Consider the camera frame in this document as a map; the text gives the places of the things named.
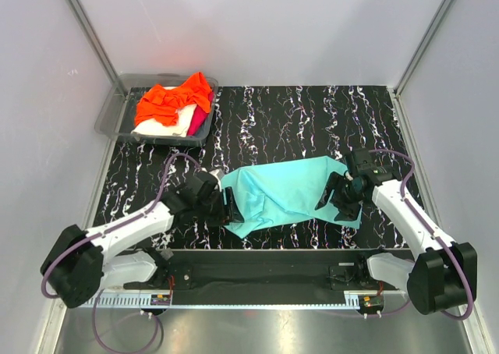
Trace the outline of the teal t shirt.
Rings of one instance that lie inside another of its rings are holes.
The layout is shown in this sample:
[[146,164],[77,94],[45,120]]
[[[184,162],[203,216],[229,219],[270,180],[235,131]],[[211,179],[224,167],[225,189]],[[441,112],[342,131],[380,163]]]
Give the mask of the teal t shirt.
[[338,209],[332,204],[316,208],[329,175],[346,171],[345,164],[328,156],[237,168],[222,178],[221,185],[232,188],[243,222],[224,227],[241,239],[261,229],[313,218],[358,229],[360,218],[337,220]]

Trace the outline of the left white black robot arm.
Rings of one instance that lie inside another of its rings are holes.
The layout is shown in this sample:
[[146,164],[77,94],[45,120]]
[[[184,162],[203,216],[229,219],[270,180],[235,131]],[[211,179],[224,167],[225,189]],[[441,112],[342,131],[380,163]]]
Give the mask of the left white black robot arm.
[[102,289],[163,289],[171,280],[168,258],[139,243],[192,220],[208,225],[242,223],[220,170],[197,172],[160,198],[107,225],[86,230],[70,225],[41,265],[42,292],[68,308],[82,306]]

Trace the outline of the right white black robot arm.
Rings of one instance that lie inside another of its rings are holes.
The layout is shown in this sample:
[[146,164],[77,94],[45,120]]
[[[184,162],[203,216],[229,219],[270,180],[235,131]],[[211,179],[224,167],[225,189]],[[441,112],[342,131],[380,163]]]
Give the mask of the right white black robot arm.
[[468,319],[476,301],[476,250],[445,233],[406,189],[408,178],[376,164],[374,153],[365,148],[348,153],[346,172],[329,174],[317,208],[332,204],[337,220],[354,221],[363,206],[374,205],[397,228],[414,260],[378,250],[361,258],[353,271],[356,284],[371,289],[382,281],[405,292],[422,315]]

